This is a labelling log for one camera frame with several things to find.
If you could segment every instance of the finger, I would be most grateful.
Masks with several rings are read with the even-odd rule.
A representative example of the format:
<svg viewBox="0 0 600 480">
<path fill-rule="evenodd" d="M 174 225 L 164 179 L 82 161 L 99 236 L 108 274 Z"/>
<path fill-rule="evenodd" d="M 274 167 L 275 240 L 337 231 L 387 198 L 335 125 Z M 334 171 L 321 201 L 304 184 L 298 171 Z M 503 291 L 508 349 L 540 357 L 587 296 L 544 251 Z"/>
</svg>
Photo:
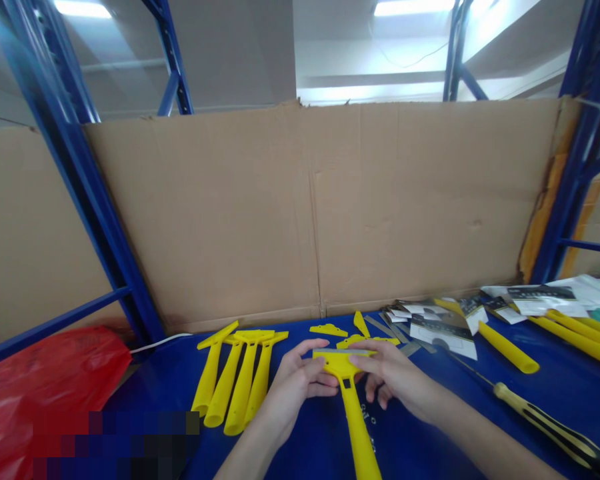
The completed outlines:
<svg viewBox="0 0 600 480">
<path fill-rule="evenodd" d="M 378 403 L 380 404 L 380 407 L 382 407 L 382 410 L 387 409 L 389 400 L 392 398 L 393 394 L 388 385 L 383 385 L 380 387 L 380 390 L 378 390 Z"/>
<path fill-rule="evenodd" d="M 289 355 L 289 354 L 294 354 L 294 355 L 298 355 L 298 356 L 302 357 L 309 350 L 313 350 L 316 348 L 324 348 L 328 344 L 329 344 L 329 340 L 327 340 L 327 339 L 304 340 L 304 341 L 298 343 L 298 345 L 296 345 L 294 348 L 292 348 L 292 350 L 289 350 L 285 354 L 285 356 Z"/>
<path fill-rule="evenodd" d="M 314 382 L 322 383 L 323 385 L 328 385 L 330 387 L 337 387 L 340 384 L 336 377 L 325 372 L 318 373 Z"/>
<path fill-rule="evenodd" d="M 373 402 L 373 398 L 375 396 L 375 390 L 384 384 L 382 378 L 378 377 L 374 373 L 370 373 L 367 377 L 367 384 L 365 385 L 365 392 L 367 393 L 367 401 L 369 403 Z"/>
<path fill-rule="evenodd" d="M 329 387 L 320 383 L 310 383 L 307 390 L 307 398 L 312 397 L 332 397 L 338 394 L 338 389 Z"/>
<path fill-rule="evenodd" d="M 308 364 L 302 367 L 302 370 L 305 371 L 305 375 L 309 379 L 309 382 L 313 382 L 318 375 L 318 373 L 322 372 L 325 368 L 326 360 L 324 357 L 318 357 L 311 359 Z"/>
<path fill-rule="evenodd" d="M 350 355 L 349 361 L 360 370 L 375 373 L 376 375 L 380 374 L 380 362 L 376 359 L 364 357 L 362 355 Z"/>
<path fill-rule="evenodd" d="M 362 340 L 360 342 L 350 344 L 350 349 L 361 349 L 361 350 L 374 350 L 377 352 L 384 353 L 394 345 L 390 342 L 378 341 L 378 340 Z"/>
</svg>

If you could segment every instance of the person's left hand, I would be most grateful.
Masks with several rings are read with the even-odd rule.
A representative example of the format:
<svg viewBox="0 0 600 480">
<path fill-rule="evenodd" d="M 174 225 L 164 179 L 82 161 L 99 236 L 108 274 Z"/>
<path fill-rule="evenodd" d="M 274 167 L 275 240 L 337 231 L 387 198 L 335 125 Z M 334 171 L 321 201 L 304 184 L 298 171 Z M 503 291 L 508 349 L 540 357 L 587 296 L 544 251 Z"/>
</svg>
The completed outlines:
<svg viewBox="0 0 600 480">
<path fill-rule="evenodd" d="M 329 340 L 325 339 L 304 340 L 282 357 L 269 393 L 256 416 L 256 419 L 262 418 L 269 428 L 275 429 L 278 447 L 288 440 L 300 407 L 307 398 L 332 397 L 338 393 L 338 380 L 323 371 L 324 358 L 302 358 L 309 350 L 324 348 L 328 344 Z"/>
</svg>

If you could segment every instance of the person's right hand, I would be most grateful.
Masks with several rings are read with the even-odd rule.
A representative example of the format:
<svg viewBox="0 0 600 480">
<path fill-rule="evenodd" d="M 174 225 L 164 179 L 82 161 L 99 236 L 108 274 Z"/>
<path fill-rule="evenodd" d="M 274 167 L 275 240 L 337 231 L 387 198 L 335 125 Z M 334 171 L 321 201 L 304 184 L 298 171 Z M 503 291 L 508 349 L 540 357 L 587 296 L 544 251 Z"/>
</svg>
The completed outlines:
<svg viewBox="0 0 600 480">
<path fill-rule="evenodd" d="M 365 390 L 367 401 L 376 395 L 382 409 L 396 397 L 420 420 L 432 423 L 431 413 L 446 390 L 416 367 L 395 345 L 375 340 L 364 340 L 349 346 L 351 349 L 374 350 L 372 357 L 352 355 L 349 361 L 369 372 Z"/>
</svg>

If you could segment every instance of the hand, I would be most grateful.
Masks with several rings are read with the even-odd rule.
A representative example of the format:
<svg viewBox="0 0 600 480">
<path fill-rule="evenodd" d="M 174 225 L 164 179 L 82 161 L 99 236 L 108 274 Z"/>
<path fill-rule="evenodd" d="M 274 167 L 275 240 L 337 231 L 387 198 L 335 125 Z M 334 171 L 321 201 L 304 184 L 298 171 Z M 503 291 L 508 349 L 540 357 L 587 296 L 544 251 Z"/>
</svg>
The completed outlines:
<svg viewBox="0 0 600 480">
<path fill-rule="evenodd" d="M 338 380 L 323 371 L 324 358 L 302 358 L 309 350 L 324 348 L 328 344 L 329 340 L 324 339 L 304 340 L 282 357 L 269 393 L 256 416 L 256 419 L 265 417 L 267 424 L 275 429 L 278 447 L 288 440 L 300 407 L 307 398 L 332 397 L 338 393 Z"/>
<path fill-rule="evenodd" d="M 432 423 L 431 408 L 446 393 L 442 386 L 426 376 L 389 342 L 364 340 L 349 348 L 377 352 L 372 357 L 349 357 L 352 364 L 369 372 L 365 386 L 368 402 L 373 402 L 378 389 L 378 403 L 383 410 L 387 409 L 389 400 L 396 397 L 420 420 Z"/>
</svg>

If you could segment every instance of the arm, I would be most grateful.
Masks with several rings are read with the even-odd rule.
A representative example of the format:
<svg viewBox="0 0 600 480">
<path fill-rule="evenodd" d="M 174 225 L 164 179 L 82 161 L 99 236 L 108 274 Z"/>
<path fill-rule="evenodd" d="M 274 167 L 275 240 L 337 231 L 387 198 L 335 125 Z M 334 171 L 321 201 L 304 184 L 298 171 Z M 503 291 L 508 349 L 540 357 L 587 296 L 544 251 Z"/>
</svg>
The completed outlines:
<svg viewBox="0 0 600 480">
<path fill-rule="evenodd" d="M 420 420 L 440 428 L 487 478 L 563 479 L 520 443 L 426 376 L 394 345 L 366 340 L 351 348 L 378 352 L 374 358 L 349 358 L 358 368 L 369 372 L 367 401 L 373 402 L 376 389 L 378 403 L 385 410 L 391 398 L 398 398 Z"/>
<path fill-rule="evenodd" d="M 324 348 L 328 340 L 305 340 L 287 352 L 260 410 L 215 475 L 215 480 L 264 478 L 273 456 L 288 440 L 303 402 L 332 397 L 338 380 L 323 372 L 324 358 L 302 359 L 309 350 Z"/>
</svg>

